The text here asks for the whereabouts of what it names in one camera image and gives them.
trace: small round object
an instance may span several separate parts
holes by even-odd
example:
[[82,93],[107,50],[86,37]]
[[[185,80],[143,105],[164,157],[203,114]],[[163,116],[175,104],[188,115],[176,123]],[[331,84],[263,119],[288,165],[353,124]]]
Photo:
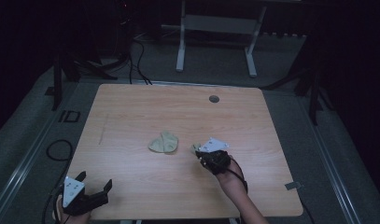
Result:
[[211,102],[211,103],[218,103],[218,101],[219,101],[219,98],[218,98],[218,96],[216,96],[216,95],[211,95],[211,96],[209,96],[209,101]]

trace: hand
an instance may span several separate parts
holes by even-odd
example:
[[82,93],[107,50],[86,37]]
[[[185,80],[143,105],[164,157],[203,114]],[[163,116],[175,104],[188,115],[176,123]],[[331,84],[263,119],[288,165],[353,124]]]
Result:
[[91,212],[76,217],[67,215],[62,208],[62,198],[58,200],[58,205],[61,224],[87,224],[91,219]]

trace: white tag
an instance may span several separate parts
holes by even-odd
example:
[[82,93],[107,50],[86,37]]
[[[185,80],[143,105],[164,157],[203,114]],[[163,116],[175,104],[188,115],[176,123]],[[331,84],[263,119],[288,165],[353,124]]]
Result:
[[67,207],[84,188],[84,183],[67,176],[64,180],[63,207]]
[[230,147],[227,143],[211,137],[199,150],[202,152],[214,152],[227,147]]

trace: wooden table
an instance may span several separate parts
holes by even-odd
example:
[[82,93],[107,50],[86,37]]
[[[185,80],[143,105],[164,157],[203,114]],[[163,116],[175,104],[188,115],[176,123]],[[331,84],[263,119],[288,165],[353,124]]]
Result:
[[[209,97],[216,95],[218,103]],[[178,137],[176,152],[148,143],[163,131]],[[238,217],[218,181],[190,152],[215,137],[230,145],[248,194],[267,217],[299,216],[296,189],[259,89],[104,84],[95,97],[68,175],[87,172],[86,193],[112,178],[109,203],[94,219]]]

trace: gray floor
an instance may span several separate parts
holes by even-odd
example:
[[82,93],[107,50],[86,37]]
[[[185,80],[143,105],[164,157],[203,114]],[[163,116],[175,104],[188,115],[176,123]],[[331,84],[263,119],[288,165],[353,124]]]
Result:
[[[174,82],[239,87],[259,87],[284,77],[304,41],[297,37],[261,36],[254,53],[259,75],[254,78],[248,76],[244,51],[236,45],[229,47],[190,38],[184,71],[177,73],[176,34],[167,35],[160,43],[149,41],[146,35],[137,39],[145,45],[145,53],[140,64],[141,71],[154,84]],[[134,44],[135,60],[140,52],[140,46]],[[119,80],[114,82],[128,83],[128,66],[111,71],[110,74],[119,77]],[[21,106],[1,130],[0,205],[3,205],[0,206],[1,223],[41,222],[44,203],[63,169],[63,162],[48,159],[46,148],[58,139],[66,139],[74,147],[77,145],[93,97],[103,82],[106,81],[93,76],[84,76],[79,83],[64,82],[63,102],[58,111],[52,112],[50,111],[52,98],[44,95],[47,87],[52,85],[52,73],[49,70],[36,82]],[[319,125],[313,126],[306,116],[308,98],[296,97],[292,93],[294,86],[295,81],[275,91],[263,93],[292,176],[295,181],[303,185],[299,189],[299,194],[311,216],[316,223],[380,223],[380,196],[343,123],[334,111],[330,111],[321,102],[323,110],[317,112]],[[79,122],[59,122],[63,110],[80,111]],[[59,144],[55,147],[53,151],[56,155],[67,156],[67,145]],[[331,165],[325,161],[326,150],[335,175],[331,172]],[[28,172],[16,170],[19,165],[23,165],[22,159],[29,155],[29,152],[32,152],[34,162],[24,164],[24,167],[29,169]],[[7,190],[8,180],[13,174],[21,174],[21,178],[14,179],[17,181],[15,186],[21,187],[18,190],[15,190],[16,188]],[[346,215],[345,207],[348,205],[345,205],[346,202],[340,197],[342,189],[336,185],[337,177],[342,181],[344,190],[353,204],[353,209],[349,211],[356,211],[357,216]],[[47,212],[48,223],[52,223],[50,208],[51,206]],[[268,219],[271,223],[311,223],[306,213],[299,217],[268,217]],[[226,223],[226,220],[144,221],[144,223],[193,222]]]

